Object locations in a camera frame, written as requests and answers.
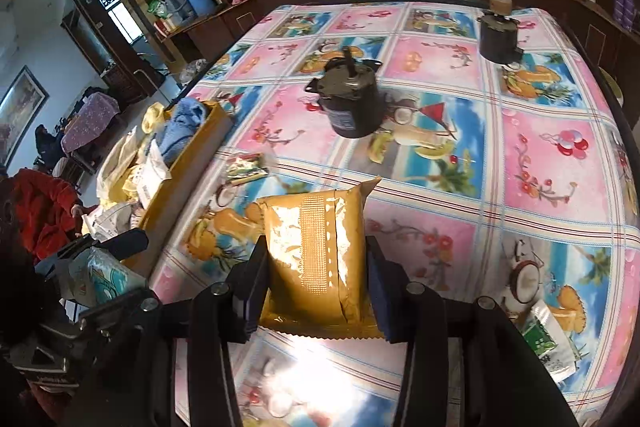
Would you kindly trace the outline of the green white medicine sachet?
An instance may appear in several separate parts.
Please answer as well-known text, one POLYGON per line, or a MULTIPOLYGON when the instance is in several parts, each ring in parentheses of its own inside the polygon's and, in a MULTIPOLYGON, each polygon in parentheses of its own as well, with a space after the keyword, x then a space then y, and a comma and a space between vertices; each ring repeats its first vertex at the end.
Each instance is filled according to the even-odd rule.
POLYGON ((544 300, 530 308, 521 334, 557 384, 577 372, 577 348, 544 300))

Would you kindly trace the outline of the yellow snack packet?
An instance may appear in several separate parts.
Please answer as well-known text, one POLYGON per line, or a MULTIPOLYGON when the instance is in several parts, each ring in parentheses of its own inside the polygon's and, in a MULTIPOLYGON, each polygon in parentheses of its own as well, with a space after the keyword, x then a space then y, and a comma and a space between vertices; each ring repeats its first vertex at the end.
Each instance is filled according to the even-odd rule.
POLYGON ((383 336, 368 293, 363 217, 380 181, 256 200, 269 253, 262 327, 323 339, 383 336))

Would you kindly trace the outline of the yellow fluffy towel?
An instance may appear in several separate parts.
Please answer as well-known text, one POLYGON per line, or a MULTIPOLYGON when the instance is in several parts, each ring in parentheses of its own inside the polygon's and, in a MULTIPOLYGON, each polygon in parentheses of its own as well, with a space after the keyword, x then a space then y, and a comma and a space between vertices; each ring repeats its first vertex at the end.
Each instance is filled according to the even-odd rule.
POLYGON ((165 124, 165 106, 150 105, 140 124, 122 136, 107 154, 96 175, 96 197, 103 208, 139 199, 138 182, 142 176, 151 141, 165 124))

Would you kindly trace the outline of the large blue towel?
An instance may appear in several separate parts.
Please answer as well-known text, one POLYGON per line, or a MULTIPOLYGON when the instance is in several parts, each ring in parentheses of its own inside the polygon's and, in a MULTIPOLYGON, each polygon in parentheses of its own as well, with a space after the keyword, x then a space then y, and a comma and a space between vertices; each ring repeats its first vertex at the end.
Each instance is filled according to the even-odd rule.
POLYGON ((189 144, 194 134, 204 124, 209 109, 196 98, 182 98, 174 107, 171 116, 155 141, 167 167, 170 167, 189 144))

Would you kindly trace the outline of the teal cartoon tissue pack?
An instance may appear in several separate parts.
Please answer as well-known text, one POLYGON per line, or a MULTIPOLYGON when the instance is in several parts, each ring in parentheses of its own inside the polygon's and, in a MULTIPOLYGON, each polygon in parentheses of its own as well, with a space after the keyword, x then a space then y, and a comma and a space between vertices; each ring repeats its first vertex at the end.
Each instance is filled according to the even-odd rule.
POLYGON ((87 308, 146 286, 145 277, 127 268, 105 249, 96 247, 89 247, 68 262, 60 282, 64 299, 87 308))

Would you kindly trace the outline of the white lemon print tissue pack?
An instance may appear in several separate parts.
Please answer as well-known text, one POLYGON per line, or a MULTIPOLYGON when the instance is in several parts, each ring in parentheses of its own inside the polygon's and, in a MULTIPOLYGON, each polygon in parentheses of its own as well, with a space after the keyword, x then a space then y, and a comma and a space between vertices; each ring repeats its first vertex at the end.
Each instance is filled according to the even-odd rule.
POLYGON ((105 208, 96 207, 82 217, 81 232, 89 234, 99 242, 107 241, 131 229, 132 205, 130 202, 119 202, 105 208))

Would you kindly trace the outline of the silver medicine sachet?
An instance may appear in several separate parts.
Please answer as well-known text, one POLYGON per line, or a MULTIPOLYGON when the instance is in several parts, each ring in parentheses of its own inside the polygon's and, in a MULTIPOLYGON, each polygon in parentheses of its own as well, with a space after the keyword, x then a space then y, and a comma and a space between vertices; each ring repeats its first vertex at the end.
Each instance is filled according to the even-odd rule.
POLYGON ((156 140, 153 139, 137 173, 136 189, 139 202, 144 209, 149 207, 160 186, 170 178, 169 168, 156 140))

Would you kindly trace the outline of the person in red jacket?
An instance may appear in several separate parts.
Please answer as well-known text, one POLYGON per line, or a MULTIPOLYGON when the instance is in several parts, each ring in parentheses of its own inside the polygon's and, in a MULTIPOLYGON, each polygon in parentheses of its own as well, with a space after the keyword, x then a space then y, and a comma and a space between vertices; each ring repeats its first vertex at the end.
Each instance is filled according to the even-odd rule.
POLYGON ((72 184, 37 170, 22 168, 8 176, 1 168, 1 191, 11 197, 26 251, 39 262, 80 236, 86 207, 72 184))

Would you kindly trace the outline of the colourful printed tablecloth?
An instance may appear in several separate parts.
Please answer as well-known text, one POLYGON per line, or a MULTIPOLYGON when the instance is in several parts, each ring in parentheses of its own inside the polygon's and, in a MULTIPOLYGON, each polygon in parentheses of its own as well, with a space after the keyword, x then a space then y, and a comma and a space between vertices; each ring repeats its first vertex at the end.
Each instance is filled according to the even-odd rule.
POLYGON ((158 259, 160 299, 224 279, 253 244, 256 199, 380 178, 364 219, 384 253, 440 295, 494 297, 511 317, 544 300, 578 351, 559 383, 583 426, 627 424, 639 399, 639 155, 620 108, 547 12, 519 10, 524 54, 480 55, 480 11, 390 2, 285 5, 191 90, 232 127, 158 259), (344 46, 378 60, 381 127, 346 139, 305 91, 344 46), (269 176, 226 183, 261 153, 269 176))

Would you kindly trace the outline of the pack of coloured crayons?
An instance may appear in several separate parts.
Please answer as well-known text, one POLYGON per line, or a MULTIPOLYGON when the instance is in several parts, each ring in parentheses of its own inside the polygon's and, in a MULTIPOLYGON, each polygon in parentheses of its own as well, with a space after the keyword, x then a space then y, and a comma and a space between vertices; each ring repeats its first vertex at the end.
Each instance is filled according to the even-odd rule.
POLYGON ((269 170, 261 153, 235 155, 227 161, 224 179, 227 184, 238 186, 267 178, 269 170))

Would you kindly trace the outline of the black motor with shaft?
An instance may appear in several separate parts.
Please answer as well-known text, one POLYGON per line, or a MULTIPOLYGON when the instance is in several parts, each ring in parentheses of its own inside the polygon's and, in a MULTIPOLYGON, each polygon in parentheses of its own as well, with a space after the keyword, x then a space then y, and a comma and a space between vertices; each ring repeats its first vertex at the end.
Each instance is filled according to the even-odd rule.
POLYGON ((360 139, 381 127, 386 108, 378 90, 378 60, 359 60, 344 46, 338 57, 331 58, 322 75, 305 87, 314 94, 332 129, 343 138, 360 139))

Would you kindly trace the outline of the black motor with tape roll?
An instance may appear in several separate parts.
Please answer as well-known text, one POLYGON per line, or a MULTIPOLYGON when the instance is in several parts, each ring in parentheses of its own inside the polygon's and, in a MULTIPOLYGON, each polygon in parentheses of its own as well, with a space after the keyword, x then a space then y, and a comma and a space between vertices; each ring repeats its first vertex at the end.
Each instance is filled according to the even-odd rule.
POLYGON ((482 57, 502 65, 521 62, 523 50, 518 45, 518 21, 512 17, 511 0, 489 0, 478 23, 482 57))

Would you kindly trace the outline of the purple bottles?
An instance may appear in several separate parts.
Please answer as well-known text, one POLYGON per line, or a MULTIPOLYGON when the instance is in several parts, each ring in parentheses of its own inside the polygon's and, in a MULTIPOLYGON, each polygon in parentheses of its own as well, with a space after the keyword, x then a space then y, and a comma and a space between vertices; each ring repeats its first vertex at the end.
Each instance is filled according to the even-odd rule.
POLYGON ((614 0, 613 18, 624 29, 632 31, 637 9, 634 0, 614 0))

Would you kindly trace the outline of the framed wall painting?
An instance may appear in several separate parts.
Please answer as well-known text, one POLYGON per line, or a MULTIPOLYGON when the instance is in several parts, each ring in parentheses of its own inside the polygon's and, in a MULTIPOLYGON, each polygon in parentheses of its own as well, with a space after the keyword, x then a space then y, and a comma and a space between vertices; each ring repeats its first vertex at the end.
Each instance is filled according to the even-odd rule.
POLYGON ((1 165, 8 167, 28 127, 49 98, 27 66, 16 75, 1 100, 1 165))

